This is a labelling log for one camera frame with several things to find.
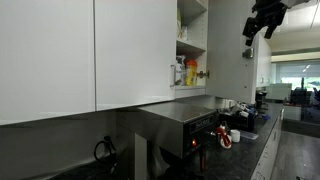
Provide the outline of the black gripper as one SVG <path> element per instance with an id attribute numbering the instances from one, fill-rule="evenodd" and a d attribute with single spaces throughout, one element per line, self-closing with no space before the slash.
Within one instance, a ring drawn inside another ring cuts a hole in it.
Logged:
<path id="1" fill-rule="evenodd" d="M 243 35 L 246 37 L 246 46 L 251 46 L 255 35 L 265 26 L 267 30 L 264 37 L 270 39 L 277 26 L 281 25 L 288 7 L 281 0 L 256 0 L 252 11 L 255 18 L 248 17 Z"/>

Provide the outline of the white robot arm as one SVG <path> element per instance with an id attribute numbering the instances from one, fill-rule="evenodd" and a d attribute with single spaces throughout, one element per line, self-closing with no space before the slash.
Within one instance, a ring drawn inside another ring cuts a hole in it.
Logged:
<path id="1" fill-rule="evenodd" d="M 275 29 L 283 23 L 286 11 L 310 0 L 255 0 L 251 11 L 255 17 L 248 17 L 242 35 L 246 37 L 246 46 L 251 46 L 255 35 L 264 27 L 264 37 L 270 39 Z"/>

